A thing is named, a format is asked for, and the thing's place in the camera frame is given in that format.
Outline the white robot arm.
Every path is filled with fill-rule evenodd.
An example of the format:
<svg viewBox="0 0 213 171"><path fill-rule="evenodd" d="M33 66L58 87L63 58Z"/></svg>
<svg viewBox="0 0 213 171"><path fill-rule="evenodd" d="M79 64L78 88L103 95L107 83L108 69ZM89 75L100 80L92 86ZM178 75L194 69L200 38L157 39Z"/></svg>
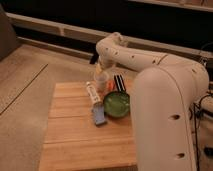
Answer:
<svg viewBox="0 0 213 171"><path fill-rule="evenodd" d="M208 90L209 75L195 60L129 48L114 32L96 44L99 66L120 63L137 72L130 113L138 171L197 171L189 108Z"/></svg>

